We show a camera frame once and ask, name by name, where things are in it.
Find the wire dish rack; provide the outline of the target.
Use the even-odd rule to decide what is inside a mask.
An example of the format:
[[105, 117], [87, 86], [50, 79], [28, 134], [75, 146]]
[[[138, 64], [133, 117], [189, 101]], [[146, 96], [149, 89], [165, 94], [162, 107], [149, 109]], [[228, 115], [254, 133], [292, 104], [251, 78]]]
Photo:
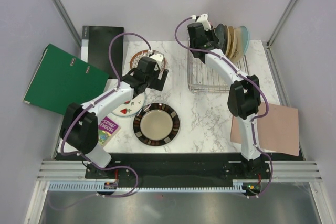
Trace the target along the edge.
[[212, 68], [203, 64], [193, 54], [187, 51], [187, 80], [188, 88], [193, 93], [211, 92], [227, 93], [229, 86], [223, 78]]

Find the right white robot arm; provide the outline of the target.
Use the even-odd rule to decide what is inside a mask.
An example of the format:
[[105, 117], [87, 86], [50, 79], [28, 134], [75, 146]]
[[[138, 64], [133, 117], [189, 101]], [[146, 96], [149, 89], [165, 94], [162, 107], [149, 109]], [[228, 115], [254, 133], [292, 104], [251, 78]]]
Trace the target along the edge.
[[215, 70], [230, 86], [227, 105], [231, 114], [238, 119], [242, 140], [241, 162], [233, 169], [243, 178], [257, 178], [263, 166], [255, 129], [255, 117], [261, 104], [259, 79], [256, 75], [248, 76], [241, 72], [228, 60], [223, 54], [222, 39], [216, 37], [213, 27], [205, 30], [201, 23], [191, 23], [187, 30], [194, 58]]

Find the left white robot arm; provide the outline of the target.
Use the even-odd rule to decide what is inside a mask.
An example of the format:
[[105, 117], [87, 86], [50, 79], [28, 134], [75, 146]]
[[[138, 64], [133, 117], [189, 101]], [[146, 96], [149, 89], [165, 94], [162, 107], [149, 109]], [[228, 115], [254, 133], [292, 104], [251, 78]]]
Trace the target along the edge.
[[59, 133], [61, 154], [81, 155], [97, 168], [103, 178], [115, 173], [112, 157], [98, 143], [98, 124], [113, 110], [145, 92], [147, 88], [162, 91], [168, 70], [164, 56], [155, 52], [142, 57], [136, 68], [118, 80], [115, 88], [83, 104], [72, 103], [67, 109]]

